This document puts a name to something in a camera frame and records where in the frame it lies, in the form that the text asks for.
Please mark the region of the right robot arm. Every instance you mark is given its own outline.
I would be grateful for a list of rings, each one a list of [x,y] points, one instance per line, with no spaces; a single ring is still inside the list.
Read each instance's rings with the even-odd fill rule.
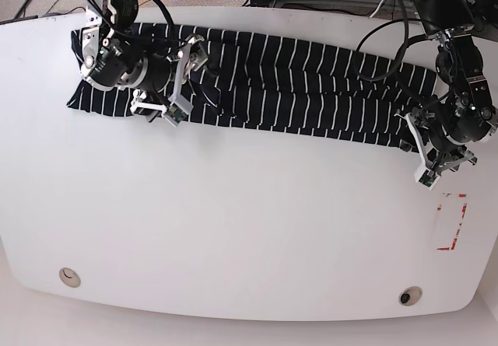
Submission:
[[[209,60],[203,36],[180,35],[167,8],[155,2],[165,30],[142,34],[134,27],[139,0],[86,0],[86,25],[77,53],[83,86],[79,107],[112,117],[141,115],[173,126],[194,109],[182,88]]]

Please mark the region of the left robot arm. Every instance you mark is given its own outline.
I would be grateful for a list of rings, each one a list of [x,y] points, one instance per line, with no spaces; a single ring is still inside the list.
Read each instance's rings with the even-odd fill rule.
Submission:
[[[469,142],[486,142],[497,131],[497,108],[483,74],[483,59],[472,38],[474,21],[465,0],[411,0],[424,33],[410,37],[413,45],[437,40],[435,61],[438,77],[448,91],[437,97],[424,96],[406,82],[401,89],[417,107],[401,113],[409,136],[401,149],[415,149],[421,163],[415,180],[433,188],[446,170],[457,171],[462,163],[476,164]]]

